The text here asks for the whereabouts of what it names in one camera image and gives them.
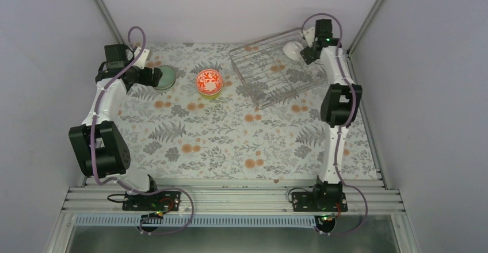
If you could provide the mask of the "white bowl red rim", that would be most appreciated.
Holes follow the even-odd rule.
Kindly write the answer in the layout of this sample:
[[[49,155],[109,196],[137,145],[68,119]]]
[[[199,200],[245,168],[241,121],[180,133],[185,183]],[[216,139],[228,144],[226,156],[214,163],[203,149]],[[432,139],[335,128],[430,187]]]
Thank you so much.
[[[224,85],[222,75],[214,69],[199,72],[195,84],[199,93],[207,95],[219,93]]]

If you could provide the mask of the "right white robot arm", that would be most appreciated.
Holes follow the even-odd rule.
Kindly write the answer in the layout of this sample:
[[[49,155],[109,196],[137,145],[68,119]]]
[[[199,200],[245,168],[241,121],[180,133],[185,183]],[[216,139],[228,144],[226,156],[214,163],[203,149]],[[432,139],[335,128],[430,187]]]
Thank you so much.
[[[334,22],[338,22],[335,17],[322,14],[322,19],[315,22],[313,33],[302,32],[308,46],[300,52],[306,64],[321,62],[330,82],[320,109],[321,120],[328,126],[327,145],[311,197],[313,207],[319,211],[345,200],[343,188],[346,184],[341,175],[345,139],[357,116],[363,93],[349,73],[342,38],[333,36]]]

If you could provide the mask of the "plain white bowl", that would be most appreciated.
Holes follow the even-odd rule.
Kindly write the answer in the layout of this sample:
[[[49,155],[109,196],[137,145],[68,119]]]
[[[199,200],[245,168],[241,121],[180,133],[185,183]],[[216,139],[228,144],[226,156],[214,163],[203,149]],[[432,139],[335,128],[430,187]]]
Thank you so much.
[[[302,56],[300,52],[304,50],[303,45],[298,41],[289,41],[284,44],[284,54],[293,61],[299,61]]]

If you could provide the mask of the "yellow bowl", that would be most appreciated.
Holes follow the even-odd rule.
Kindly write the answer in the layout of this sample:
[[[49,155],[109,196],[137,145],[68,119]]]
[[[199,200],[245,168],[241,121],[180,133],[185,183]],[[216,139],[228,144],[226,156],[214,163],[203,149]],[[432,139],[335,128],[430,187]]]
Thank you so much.
[[[220,93],[216,93],[213,95],[201,94],[201,96],[205,99],[216,99],[217,97],[220,96]]]

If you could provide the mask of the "pale green pink-base bowl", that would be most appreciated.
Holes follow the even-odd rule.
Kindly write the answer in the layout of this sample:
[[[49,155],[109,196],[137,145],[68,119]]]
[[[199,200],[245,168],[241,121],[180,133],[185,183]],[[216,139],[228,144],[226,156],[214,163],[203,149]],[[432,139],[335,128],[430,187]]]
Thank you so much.
[[[154,89],[159,91],[166,91],[171,89],[176,82],[176,73],[173,68],[169,66],[156,67],[155,73],[160,74],[159,82]]]

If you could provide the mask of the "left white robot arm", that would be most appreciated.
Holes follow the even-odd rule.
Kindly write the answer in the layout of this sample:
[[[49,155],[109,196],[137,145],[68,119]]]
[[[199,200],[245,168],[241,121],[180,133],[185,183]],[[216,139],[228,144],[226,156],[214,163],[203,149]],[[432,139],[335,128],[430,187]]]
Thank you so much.
[[[133,85],[155,87],[162,72],[146,67],[149,49],[113,44],[104,51],[106,60],[95,78],[97,91],[90,112],[81,125],[70,128],[68,137],[84,176],[100,186],[118,183],[128,194],[138,194],[137,202],[143,208],[152,210],[160,202],[155,181],[130,169],[131,154],[114,119]]]

